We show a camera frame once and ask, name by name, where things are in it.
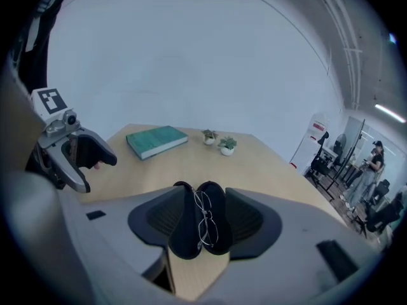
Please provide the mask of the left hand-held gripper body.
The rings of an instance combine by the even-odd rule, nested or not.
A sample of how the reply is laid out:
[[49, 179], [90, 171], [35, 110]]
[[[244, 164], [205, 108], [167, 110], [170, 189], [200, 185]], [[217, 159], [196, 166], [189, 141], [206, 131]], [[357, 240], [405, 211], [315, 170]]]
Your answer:
[[31, 93], [31, 102], [34, 111], [45, 123], [44, 130], [38, 139], [42, 149], [49, 148], [80, 128], [77, 114], [72, 107], [67, 106], [57, 89], [35, 89]]

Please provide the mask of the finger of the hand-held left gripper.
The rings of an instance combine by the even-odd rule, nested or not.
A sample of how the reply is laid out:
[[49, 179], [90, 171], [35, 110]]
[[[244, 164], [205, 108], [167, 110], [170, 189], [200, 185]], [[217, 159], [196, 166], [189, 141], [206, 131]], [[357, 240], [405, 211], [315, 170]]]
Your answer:
[[50, 146], [47, 153], [55, 166], [57, 175], [73, 190], [79, 193], [89, 193], [90, 186], [84, 174], [71, 158], [70, 144], [55, 144]]
[[91, 169], [98, 163], [111, 166], [117, 164], [117, 157], [97, 133], [91, 130], [77, 130], [67, 136], [61, 147], [63, 155], [75, 169]]

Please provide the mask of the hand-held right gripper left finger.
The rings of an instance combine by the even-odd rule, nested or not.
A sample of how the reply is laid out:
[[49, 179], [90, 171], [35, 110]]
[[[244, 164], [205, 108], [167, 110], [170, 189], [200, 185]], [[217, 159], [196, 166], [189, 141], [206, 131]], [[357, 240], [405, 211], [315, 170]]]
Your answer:
[[164, 267], [164, 250], [145, 244], [127, 223], [135, 207], [179, 192], [171, 187], [88, 204], [80, 203], [74, 192], [59, 192], [67, 230], [96, 304], [186, 304], [145, 279], [144, 274]]

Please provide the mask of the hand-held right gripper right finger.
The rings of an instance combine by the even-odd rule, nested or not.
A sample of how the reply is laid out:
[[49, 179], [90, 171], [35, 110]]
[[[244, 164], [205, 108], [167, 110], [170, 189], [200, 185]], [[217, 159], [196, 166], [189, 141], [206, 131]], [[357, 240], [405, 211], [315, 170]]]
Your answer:
[[265, 213], [244, 246], [278, 237], [260, 256], [230, 262], [201, 304], [339, 304], [378, 262], [362, 236], [320, 208], [241, 189], [226, 194]]

